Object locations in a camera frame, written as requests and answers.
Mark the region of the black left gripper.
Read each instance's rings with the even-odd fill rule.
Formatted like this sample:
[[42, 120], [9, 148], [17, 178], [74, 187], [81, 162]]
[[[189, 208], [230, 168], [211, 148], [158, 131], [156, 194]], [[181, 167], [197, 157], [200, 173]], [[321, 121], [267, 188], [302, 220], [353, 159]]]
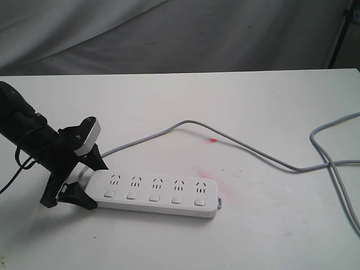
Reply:
[[55, 131], [44, 123], [39, 131], [44, 144], [44, 149], [39, 153], [40, 164], [51, 172], [40, 199], [40, 203], [47, 208], [52, 208], [57, 203], [73, 204], [87, 210], [97, 208], [97, 202], [86, 194], [78, 182], [66, 183], [79, 162], [93, 171], [108, 170], [96, 143], [91, 151], [83, 156], [74, 153], [77, 126]]

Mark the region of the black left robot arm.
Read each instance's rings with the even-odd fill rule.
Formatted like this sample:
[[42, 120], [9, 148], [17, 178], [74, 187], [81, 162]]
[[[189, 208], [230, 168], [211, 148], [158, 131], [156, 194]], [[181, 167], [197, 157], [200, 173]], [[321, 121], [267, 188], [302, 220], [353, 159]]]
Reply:
[[67, 184], [66, 179], [78, 163], [94, 171], [107, 169], [96, 144], [100, 131], [94, 116], [77, 126], [54, 130], [13, 86], [1, 82], [1, 135], [16, 145], [19, 171], [38, 163], [50, 172], [40, 200], [47, 208], [59, 202], [88, 210], [97, 208], [79, 182]]

